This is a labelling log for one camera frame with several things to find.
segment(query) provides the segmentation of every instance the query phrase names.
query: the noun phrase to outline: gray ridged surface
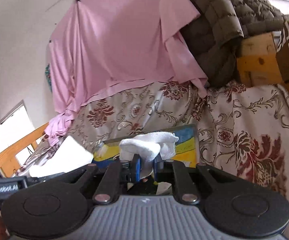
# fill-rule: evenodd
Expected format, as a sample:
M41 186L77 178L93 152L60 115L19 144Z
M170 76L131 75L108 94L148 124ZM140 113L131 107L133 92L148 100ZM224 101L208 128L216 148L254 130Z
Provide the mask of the gray ridged surface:
M22 240L13 236L10 240ZM58 240L238 240L211 226L199 209L173 196L120 196L97 206L86 223ZM281 235L267 240L285 240Z

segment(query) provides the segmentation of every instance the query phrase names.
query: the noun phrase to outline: wooden bed frame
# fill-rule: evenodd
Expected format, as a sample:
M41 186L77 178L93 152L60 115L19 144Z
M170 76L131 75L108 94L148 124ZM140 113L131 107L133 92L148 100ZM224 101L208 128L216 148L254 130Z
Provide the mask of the wooden bed frame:
M40 126L38 129L29 133L0 153L0 169L6 177L12 176L13 173L20 168L20 164L15 157L16 154L25 149L28 145L32 145L35 150L38 147L36 140L45 135L44 130L47 126L48 123Z

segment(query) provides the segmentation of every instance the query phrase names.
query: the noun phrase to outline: floral bedspread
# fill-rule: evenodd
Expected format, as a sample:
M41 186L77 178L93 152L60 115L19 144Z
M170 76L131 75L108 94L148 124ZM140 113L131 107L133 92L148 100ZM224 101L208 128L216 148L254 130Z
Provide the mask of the floral bedspread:
M289 95L281 86L230 82L198 96L190 82L156 82L84 106L69 134L92 151L96 142L196 123L197 159L269 187L289 200ZM39 145L26 164L43 165L60 144ZM286 230L289 237L289 226Z

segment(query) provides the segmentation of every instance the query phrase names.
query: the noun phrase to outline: white cloth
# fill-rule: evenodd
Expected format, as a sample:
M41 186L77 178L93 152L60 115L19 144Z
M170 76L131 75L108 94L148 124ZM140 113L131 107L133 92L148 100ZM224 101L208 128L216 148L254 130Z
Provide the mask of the white cloth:
M33 165L29 169L29 174L31 177L39 178L69 172L92 162L92 160L93 154L68 136L50 160L42 166Z
M152 172L155 157L160 153L163 160L171 159L175 154L177 136L169 132L140 134L132 139L120 142L120 160L131 161L134 154L141 157L140 177L145 178Z

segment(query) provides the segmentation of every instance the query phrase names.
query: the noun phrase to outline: pink fabric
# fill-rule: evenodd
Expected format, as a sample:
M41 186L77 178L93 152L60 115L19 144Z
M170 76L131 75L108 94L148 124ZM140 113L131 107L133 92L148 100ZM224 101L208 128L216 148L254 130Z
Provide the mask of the pink fabric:
M65 135L82 105L152 82L191 80L201 97L207 77L179 30L199 16L189 0L81 0L51 35L54 107L45 132Z

